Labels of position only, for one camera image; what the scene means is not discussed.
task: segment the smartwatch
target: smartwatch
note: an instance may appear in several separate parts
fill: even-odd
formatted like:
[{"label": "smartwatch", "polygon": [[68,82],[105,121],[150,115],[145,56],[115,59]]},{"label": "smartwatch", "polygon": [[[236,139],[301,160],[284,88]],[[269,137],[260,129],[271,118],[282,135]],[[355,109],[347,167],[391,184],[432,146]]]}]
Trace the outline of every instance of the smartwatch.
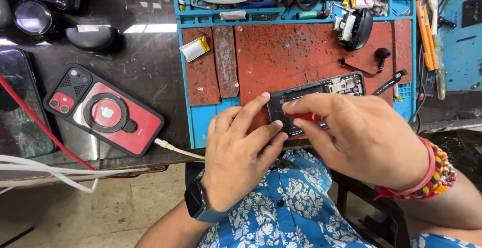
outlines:
[{"label": "smartwatch", "polygon": [[219,222],[229,214],[229,211],[218,212],[206,207],[206,191],[197,180],[193,181],[184,192],[184,200],[186,201],[189,215],[198,221]]}]

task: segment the hand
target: hand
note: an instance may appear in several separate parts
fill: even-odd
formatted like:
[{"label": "hand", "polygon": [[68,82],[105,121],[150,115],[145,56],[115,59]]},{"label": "hand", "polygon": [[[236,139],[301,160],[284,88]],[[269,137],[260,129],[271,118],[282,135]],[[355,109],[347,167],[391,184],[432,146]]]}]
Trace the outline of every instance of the hand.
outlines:
[{"label": "hand", "polygon": [[313,112],[330,129],[295,119],[332,169],[349,177],[403,191],[429,169],[429,153],[405,120],[375,96],[311,94],[283,104],[289,114]]},{"label": "hand", "polygon": [[208,209],[225,212],[247,195],[281,153],[288,138],[279,120],[246,135],[254,116],[269,101],[262,93],[244,107],[231,107],[214,117],[208,128],[206,171],[201,183]]}]

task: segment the man's right hand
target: man's right hand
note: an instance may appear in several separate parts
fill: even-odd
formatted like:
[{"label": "man's right hand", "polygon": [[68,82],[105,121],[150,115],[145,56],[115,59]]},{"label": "man's right hand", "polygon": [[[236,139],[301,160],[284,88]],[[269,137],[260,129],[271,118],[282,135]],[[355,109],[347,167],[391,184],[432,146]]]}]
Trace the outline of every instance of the man's right hand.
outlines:
[{"label": "man's right hand", "polygon": [[429,153],[405,120],[375,96],[311,94],[283,104],[288,114],[313,112],[329,129],[295,119],[332,169],[395,190],[418,185],[429,169]]}]

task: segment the smartphone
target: smartphone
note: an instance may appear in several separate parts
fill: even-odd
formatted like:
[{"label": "smartphone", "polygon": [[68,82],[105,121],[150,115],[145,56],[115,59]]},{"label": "smartphone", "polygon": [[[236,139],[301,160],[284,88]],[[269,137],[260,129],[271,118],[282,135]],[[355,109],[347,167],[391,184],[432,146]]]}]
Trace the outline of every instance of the smartphone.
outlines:
[{"label": "smartphone", "polygon": [[142,157],[164,117],[79,64],[44,99],[46,109],[132,157]]},{"label": "smartphone", "polygon": [[[21,49],[0,51],[0,73],[35,115],[51,129],[27,53]],[[34,158],[57,150],[47,134],[1,86],[0,101],[1,154]]]},{"label": "smartphone", "polygon": [[[285,132],[289,138],[304,135],[304,131],[293,124],[294,119],[283,114],[282,106],[285,102],[293,101],[307,94],[317,93],[365,96],[366,90],[363,73],[356,71],[270,93],[271,98],[267,103],[269,121],[281,120],[281,122],[283,122],[283,128],[280,132]],[[324,122],[319,122],[318,124],[321,127],[326,126]]]}]

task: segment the green battery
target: green battery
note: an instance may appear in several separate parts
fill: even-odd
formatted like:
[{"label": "green battery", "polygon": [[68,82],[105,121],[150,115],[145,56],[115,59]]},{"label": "green battery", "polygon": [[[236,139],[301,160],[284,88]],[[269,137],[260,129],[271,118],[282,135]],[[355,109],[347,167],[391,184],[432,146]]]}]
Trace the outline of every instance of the green battery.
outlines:
[{"label": "green battery", "polygon": [[322,9],[320,11],[299,12],[296,14],[296,19],[325,19],[329,15],[329,9]]}]

